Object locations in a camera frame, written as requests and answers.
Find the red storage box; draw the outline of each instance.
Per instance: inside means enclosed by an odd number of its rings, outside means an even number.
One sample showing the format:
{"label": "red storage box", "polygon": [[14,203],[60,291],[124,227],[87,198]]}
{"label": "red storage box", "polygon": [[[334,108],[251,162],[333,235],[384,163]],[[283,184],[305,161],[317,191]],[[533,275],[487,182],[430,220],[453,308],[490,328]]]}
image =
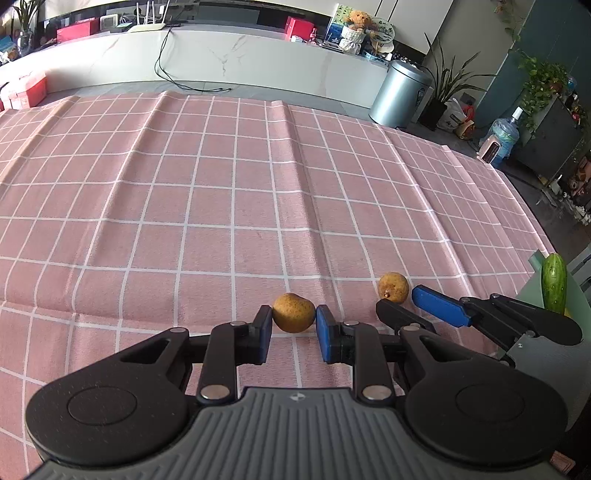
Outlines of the red storage box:
{"label": "red storage box", "polygon": [[312,30],[314,30],[313,23],[302,20],[301,18],[288,17],[285,25],[285,37],[289,40],[295,35],[304,41],[308,41]]}
{"label": "red storage box", "polygon": [[12,80],[2,90],[0,99],[5,109],[20,110],[36,106],[47,96],[45,72],[34,72]]}
{"label": "red storage box", "polygon": [[81,20],[73,25],[60,28],[57,31],[57,41],[63,42],[77,38],[89,37],[100,30],[100,18],[89,18]]}

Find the cucumber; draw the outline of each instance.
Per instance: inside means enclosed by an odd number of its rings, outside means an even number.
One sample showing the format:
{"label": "cucumber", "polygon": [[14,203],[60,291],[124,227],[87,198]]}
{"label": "cucumber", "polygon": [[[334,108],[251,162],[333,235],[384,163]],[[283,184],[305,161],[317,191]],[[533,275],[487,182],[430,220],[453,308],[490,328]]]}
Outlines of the cucumber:
{"label": "cucumber", "polygon": [[542,265],[544,308],[564,315],[566,307],[566,264],[559,254],[550,254]]}

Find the small brown pear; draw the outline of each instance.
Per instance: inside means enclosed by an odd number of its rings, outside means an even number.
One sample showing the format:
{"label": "small brown pear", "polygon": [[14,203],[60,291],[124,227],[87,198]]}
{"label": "small brown pear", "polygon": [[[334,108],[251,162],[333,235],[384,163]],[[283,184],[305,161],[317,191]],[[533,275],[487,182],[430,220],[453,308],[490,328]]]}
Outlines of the small brown pear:
{"label": "small brown pear", "polygon": [[407,279],[400,273],[388,272],[379,279],[378,293],[382,299],[403,303],[408,297],[409,290]]}
{"label": "small brown pear", "polygon": [[310,300],[284,293],[273,304],[273,320],[284,332],[300,333],[314,323],[316,308]]}

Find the hanging plant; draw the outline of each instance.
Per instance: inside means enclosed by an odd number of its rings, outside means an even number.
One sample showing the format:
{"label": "hanging plant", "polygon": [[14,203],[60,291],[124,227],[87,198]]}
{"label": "hanging plant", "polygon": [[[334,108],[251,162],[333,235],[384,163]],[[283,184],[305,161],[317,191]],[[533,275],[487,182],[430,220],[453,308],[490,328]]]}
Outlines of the hanging plant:
{"label": "hanging plant", "polygon": [[569,82],[566,69],[559,63],[548,63],[530,57],[522,50],[520,69],[525,69],[530,79],[523,84],[523,96],[520,106],[527,115],[525,127],[530,133],[537,128],[535,114],[545,109],[554,96],[558,96]]}
{"label": "hanging plant", "polygon": [[525,18],[517,13],[515,0],[494,0],[496,3],[495,13],[499,15],[501,21],[506,24],[505,31],[511,36],[513,42],[521,40],[519,32],[523,26]]}

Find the gray gripper base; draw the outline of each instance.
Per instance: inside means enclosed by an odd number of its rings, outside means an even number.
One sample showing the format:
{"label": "gray gripper base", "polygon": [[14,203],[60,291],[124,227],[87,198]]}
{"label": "gray gripper base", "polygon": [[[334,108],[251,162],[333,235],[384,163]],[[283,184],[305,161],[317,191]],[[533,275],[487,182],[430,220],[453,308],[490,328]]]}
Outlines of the gray gripper base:
{"label": "gray gripper base", "polygon": [[560,478],[549,463],[502,473],[446,463],[416,444],[392,410],[365,407],[345,388],[249,388],[235,404],[204,408],[176,444],[135,465],[92,471],[46,462],[30,476],[32,480]]}

